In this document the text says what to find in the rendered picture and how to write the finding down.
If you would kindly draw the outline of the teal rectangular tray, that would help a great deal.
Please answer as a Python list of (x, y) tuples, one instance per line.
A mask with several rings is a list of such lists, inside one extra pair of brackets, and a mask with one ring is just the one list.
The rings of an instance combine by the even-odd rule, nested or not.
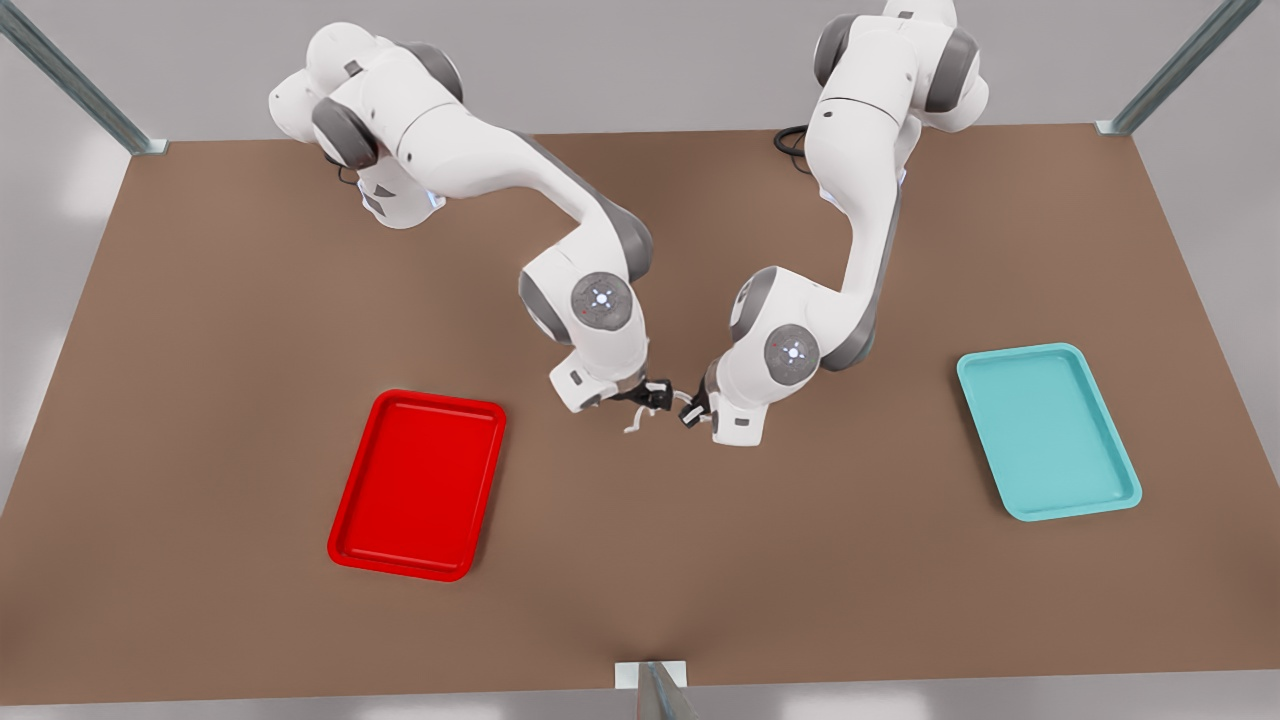
[(956, 373), (1012, 518), (1047, 521), (1140, 502), (1140, 482), (1079, 348), (1048, 343), (966, 354)]

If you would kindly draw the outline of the red rectangular tray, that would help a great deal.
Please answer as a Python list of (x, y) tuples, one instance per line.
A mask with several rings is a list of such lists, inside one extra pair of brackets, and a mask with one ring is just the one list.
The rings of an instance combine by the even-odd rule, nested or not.
[(326, 552), (346, 568), (457, 582), (474, 564), (502, 406), (410, 389), (372, 402)]

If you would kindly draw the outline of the silver frame post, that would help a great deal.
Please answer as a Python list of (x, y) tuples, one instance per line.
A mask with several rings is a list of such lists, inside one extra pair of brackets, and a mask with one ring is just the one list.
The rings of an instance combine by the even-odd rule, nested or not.
[(700, 720), (687, 687), (684, 660), (614, 664), (614, 688), (636, 691), (635, 720)]
[(1094, 123), (1094, 131), (1103, 137), (1133, 136), (1262, 3), (1222, 0), (1112, 119)]
[(169, 142), (148, 137), (12, 0), (0, 0), (0, 35), (132, 156), (160, 156)]

